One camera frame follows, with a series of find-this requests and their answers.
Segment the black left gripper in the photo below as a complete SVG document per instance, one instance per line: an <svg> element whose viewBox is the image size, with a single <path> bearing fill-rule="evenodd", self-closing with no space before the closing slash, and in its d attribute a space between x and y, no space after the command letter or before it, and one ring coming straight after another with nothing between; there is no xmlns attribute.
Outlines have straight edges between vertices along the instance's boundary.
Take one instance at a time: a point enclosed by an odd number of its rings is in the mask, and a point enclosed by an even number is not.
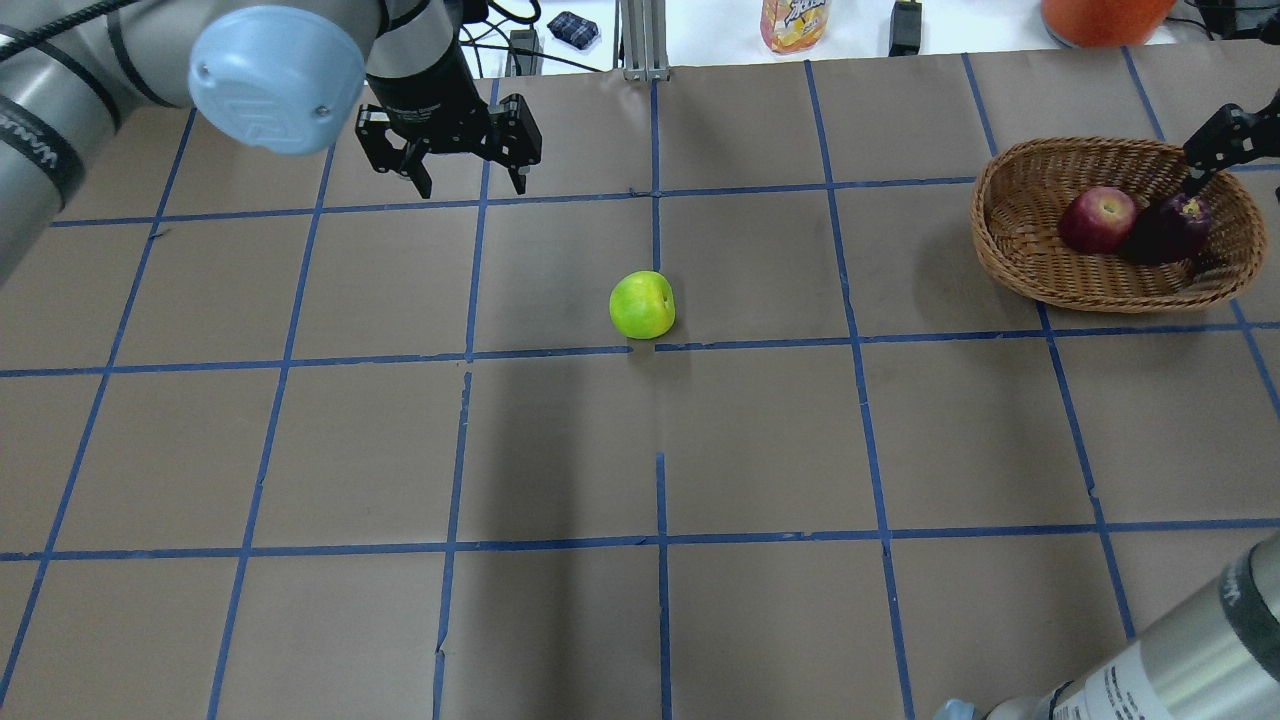
<svg viewBox="0 0 1280 720"><path fill-rule="evenodd" d="M433 196L428 154L471 154L495 161L508 168L517 196L527 192L531 167L543 159L543 136L521 94L458 111L438 105L419 122L412 122L408 111L365 104L356 117L355 136L374 170L399 173L424 200Z"/></svg>

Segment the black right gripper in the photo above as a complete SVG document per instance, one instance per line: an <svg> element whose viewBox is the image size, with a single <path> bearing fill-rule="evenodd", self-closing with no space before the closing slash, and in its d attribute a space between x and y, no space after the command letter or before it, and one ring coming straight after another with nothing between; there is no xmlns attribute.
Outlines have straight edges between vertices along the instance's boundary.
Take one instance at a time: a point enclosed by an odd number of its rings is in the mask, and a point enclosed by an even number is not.
<svg viewBox="0 0 1280 720"><path fill-rule="evenodd" d="M1279 92L1258 111L1222 105L1183 145L1187 176L1181 193L1197 197L1224 169L1279 156Z"/></svg>

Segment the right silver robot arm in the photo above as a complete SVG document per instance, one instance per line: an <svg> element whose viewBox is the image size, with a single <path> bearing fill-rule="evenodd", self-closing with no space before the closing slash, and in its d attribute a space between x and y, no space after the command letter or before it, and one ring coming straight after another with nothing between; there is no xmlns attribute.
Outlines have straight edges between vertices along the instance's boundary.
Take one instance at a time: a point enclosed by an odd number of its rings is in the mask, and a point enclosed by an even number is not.
<svg viewBox="0 0 1280 720"><path fill-rule="evenodd" d="M1221 106L1183 145L1036 138L979 174L975 254L1004 287L1085 313L1189 313L1225 304L1258 274L1267 238L1234 167L1277 156L1277 101ZM1085 254L1064 233L1069 205L1111 184L1137 205L1133 238ZM1275 719L1277 537L1225 566L1123 650L1042 696L980 711L947 701L940 719Z"/></svg>

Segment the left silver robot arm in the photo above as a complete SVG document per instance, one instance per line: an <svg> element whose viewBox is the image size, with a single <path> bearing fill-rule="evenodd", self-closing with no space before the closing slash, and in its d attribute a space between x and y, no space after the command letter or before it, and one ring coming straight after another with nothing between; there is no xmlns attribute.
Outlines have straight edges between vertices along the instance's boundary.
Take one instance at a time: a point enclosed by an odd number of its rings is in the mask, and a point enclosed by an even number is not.
<svg viewBox="0 0 1280 720"><path fill-rule="evenodd" d="M485 1L5 1L3 275L77 196L146 105L193 108L225 136L289 156L355 119L371 168L429 199L428 155L541 161L526 100L481 99L460 31Z"/></svg>

